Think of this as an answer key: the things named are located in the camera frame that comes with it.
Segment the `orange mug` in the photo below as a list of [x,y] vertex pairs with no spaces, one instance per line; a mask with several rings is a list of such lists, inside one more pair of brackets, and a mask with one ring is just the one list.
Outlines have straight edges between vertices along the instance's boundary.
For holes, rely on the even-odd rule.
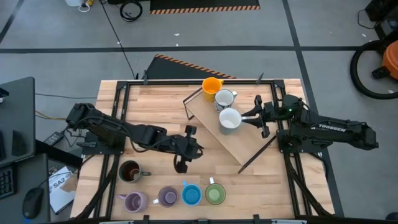
[[221,90],[223,86],[224,80],[217,78],[207,78],[201,83],[201,88],[203,90],[203,96],[205,100],[214,102],[216,93],[218,90]]

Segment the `paper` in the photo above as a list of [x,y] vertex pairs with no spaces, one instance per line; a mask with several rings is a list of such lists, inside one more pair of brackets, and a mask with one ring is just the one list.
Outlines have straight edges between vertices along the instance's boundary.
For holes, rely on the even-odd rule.
[[67,172],[68,168],[64,167],[49,179],[50,204],[56,214],[75,198],[77,176]]

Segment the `black and orange striped tape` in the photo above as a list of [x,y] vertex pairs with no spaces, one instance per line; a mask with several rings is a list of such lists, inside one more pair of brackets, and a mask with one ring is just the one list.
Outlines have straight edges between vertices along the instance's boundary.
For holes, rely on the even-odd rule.
[[221,72],[217,72],[217,71],[214,71],[214,70],[211,70],[211,69],[208,69],[208,68],[204,68],[204,67],[201,67],[199,65],[194,65],[192,63],[184,62],[183,60],[177,60],[177,59],[174,59],[172,57],[165,56],[165,55],[157,54],[157,55],[155,55],[155,57],[162,58],[162,59],[165,59],[165,60],[169,60],[169,61],[174,62],[174,63],[179,63],[181,65],[189,66],[191,68],[199,69],[199,70],[202,70],[204,72],[212,73],[214,75],[218,75],[218,76],[221,76],[221,77],[224,77],[224,78],[230,78],[230,79],[236,78],[236,77],[232,77],[231,75],[227,75],[227,74],[224,74],[224,73],[221,73]]
[[151,10],[151,14],[174,14],[174,13],[190,13],[190,12],[224,12],[224,11],[242,11],[242,10],[259,10],[260,6],[225,6],[225,7],[198,7],[188,9],[158,9]]

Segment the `coffee mug with liquid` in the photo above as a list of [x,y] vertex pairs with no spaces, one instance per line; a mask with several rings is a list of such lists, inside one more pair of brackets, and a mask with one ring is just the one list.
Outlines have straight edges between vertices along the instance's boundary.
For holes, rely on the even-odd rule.
[[144,172],[136,161],[126,161],[119,168],[119,177],[121,180],[134,183],[142,176],[150,176],[150,172]]
[[124,208],[129,213],[143,212],[148,208],[148,196],[144,192],[133,192],[128,195],[119,194],[118,197],[124,200]]
[[178,200],[177,190],[173,187],[167,186],[162,188],[157,194],[157,199],[153,203],[159,203],[165,208],[173,207]]
[[210,177],[210,185],[206,188],[205,195],[212,205],[219,205],[224,202],[226,192],[221,184],[214,183],[214,178]]
[[184,185],[181,192],[182,201],[189,206],[198,205],[201,201],[201,190],[199,186],[187,184],[185,181],[183,181],[182,184]]
[[223,109],[230,108],[232,104],[234,103],[234,100],[238,93],[235,91],[229,91],[229,90],[219,90],[216,93],[215,100],[214,100],[214,105],[216,107],[216,110],[218,112],[222,111]]
[[234,108],[223,109],[218,115],[220,132],[222,134],[231,134],[239,128],[242,120],[247,117],[242,117],[239,111]]
[[224,83],[224,80],[222,79],[217,79],[214,77],[210,77],[205,79],[201,83],[201,88],[203,90],[203,97],[205,97],[206,101],[209,102],[214,102],[215,95],[218,90],[221,89],[222,85]]

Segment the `blue mug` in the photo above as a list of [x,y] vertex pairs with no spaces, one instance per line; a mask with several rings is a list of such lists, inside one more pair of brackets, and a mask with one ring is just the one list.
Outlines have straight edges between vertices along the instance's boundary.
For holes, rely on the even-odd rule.
[[201,190],[199,186],[187,184],[185,181],[183,181],[182,184],[184,185],[184,189],[182,189],[181,192],[182,201],[189,206],[199,204],[201,200]]

